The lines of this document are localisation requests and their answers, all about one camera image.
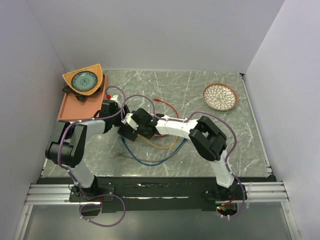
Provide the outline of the black network switch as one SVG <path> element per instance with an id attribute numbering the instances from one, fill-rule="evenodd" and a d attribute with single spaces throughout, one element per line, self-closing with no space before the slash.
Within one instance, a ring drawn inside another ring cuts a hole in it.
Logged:
<path id="1" fill-rule="evenodd" d="M 134 142 L 134 141 L 136 140 L 137 136 L 138 136 L 138 132 L 137 132 L 135 129 L 133 129 L 133 128 L 132 128 L 130 125 L 128 125 L 128 124 L 122 125 L 122 126 L 118 129 L 117 133 L 118 133 L 121 137 L 123 137 L 123 138 L 125 138 L 125 139 L 128 139 L 128 140 L 130 140 L 130 141 L 132 141 L 132 142 Z"/>

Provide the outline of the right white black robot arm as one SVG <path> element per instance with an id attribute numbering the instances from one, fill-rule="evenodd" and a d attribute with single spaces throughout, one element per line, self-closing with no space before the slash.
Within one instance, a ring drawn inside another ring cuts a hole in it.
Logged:
<path id="1" fill-rule="evenodd" d="M 163 116 L 152 116 L 142 108 L 127 113 L 126 123 L 146 138 L 154 135 L 170 135 L 190 140 L 198 154 L 209 161 L 219 185 L 218 193 L 223 199 L 230 199 L 236 194 L 236 187 L 232 183 L 234 177 L 227 169 L 227 137 L 217 125 L 206 116 L 200 119 L 185 120 Z"/>

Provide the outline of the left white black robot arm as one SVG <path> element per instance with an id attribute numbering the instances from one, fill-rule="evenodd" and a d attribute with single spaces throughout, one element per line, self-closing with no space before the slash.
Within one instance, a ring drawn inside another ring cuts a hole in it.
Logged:
<path id="1" fill-rule="evenodd" d="M 45 157 L 67 171 L 87 201 L 98 197 L 99 184 L 83 160 L 86 141 L 94 135 L 107 133 L 112 127 L 120 127 L 121 117 L 128 112 L 126 104 L 119 106 L 116 100 L 104 100 L 99 111 L 101 117 L 74 122 L 59 120 L 54 125 Z"/>

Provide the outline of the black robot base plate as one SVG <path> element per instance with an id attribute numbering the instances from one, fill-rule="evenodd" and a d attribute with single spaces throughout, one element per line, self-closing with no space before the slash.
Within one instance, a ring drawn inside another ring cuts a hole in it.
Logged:
<path id="1" fill-rule="evenodd" d="M 68 177 L 41 177 L 41 194 L 65 194 L 62 203 L 79 204 L 85 216 L 126 211 L 202 210 L 215 211 L 218 203 L 229 206 L 253 199 L 274 197 L 277 181 L 268 177 L 242 177 L 233 190 L 216 183 L 215 177 L 98 177 L 98 196 L 83 197 Z"/>

